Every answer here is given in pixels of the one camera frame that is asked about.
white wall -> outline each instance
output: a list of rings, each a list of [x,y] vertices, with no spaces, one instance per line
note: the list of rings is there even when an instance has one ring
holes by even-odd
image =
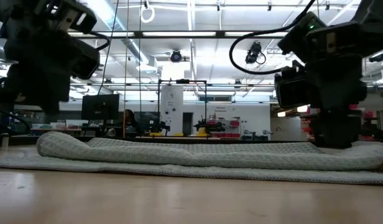
[[[61,103],[60,110],[62,111],[81,111],[82,102]],[[124,103],[120,102],[119,111],[123,111]],[[201,116],[204,117],[204,103],[184,103],[183,112],[193,113],[193,124],[196,124]],[[15,105],[15,109],[19,110],[40,110],[38,106],[23,106]],[[126,109],[140,111],[141,106],[138,103],[126,103]],[[156,103],[142,104],[142,111],[157,111]],[[268,104],[226,104],[226,103],[208,103],[207,118],[210,114],[216,113],[217,117],[232,118],[241,117],[247,123],[242,124],[242,129],[255,131],[258,135],[262,134],[263,130],[270,130],[270,105]]]
[[[306,141],[300,118],[272,118],[270,127],[273,141]]]

workbench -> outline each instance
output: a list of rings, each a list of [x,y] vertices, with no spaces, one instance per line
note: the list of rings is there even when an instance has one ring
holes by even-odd
[[[379,224],[383,187],[0,169],[0,224],[108,222]]]

computer monitor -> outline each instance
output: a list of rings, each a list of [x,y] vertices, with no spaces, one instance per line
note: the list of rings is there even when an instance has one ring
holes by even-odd
[[[119,95],[96,95],[82,98],[81,119],[118,119]]]

person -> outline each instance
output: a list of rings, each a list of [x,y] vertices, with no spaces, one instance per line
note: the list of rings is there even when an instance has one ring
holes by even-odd
[[[125,116],[124,116],[123,122],[125,123],[125,126],[127,127],[127,129],[134,128],[134,131],[137,133],[137,135],[143,134],[143,130],[141,126],[139,125],[139,123],[136,121],[135,114],[133,111],[129,109],[125,110]]]

yellow object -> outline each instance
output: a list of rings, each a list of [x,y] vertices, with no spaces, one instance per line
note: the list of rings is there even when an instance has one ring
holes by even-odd
[[[207,137],[207,133],[205,132],[205,128],[200,128],[196,134],[198,137]]]
[[[150,133],[149,136],[162,136],[161,133]]]

